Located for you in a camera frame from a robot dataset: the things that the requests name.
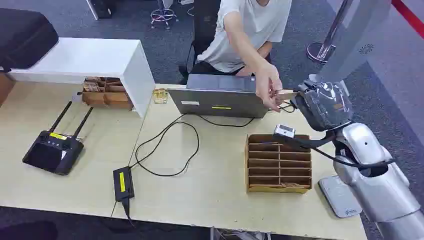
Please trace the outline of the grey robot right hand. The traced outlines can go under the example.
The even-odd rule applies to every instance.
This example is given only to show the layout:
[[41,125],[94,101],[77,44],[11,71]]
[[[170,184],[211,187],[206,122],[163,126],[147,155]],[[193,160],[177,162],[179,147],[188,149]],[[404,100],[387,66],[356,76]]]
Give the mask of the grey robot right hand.
[[351,122],[353,106],[343,81],[304,80],[295,89],[292,103],[317,132],[333,130]]

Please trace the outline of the person's right hand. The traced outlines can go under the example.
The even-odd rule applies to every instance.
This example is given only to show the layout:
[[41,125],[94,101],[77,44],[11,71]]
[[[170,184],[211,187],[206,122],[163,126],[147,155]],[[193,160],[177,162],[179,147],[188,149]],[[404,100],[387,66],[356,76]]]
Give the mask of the person's right hand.
[[283,89],[282,82],[276,67],[266,60],[259,63],[254,71],[256,77],[256,95],[269,109],[280,112],[279,105],[274,96],[275,92]]

